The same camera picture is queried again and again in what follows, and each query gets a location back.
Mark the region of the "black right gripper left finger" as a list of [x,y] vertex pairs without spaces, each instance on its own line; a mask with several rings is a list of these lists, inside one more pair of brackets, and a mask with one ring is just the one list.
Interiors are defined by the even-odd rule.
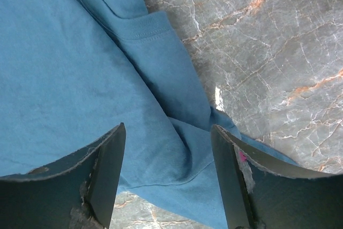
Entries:
[[1,228],[108,228],[125,139],[121,123],[55,162],[1,177]]

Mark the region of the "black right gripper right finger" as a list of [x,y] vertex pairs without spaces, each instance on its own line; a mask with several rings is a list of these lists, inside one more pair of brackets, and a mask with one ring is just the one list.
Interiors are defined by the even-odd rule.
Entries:
[[342,175],[285,162],[211,129],[229,228],[342,228]]

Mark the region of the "dark blue t-shirt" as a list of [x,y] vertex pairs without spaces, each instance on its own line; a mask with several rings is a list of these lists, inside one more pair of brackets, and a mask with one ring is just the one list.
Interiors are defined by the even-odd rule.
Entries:
[[118,191],[226,228],[211,146],[218,124],[167,15],[144,0],[1,0],[1,175],[24,174],[86,146],[119,123]]

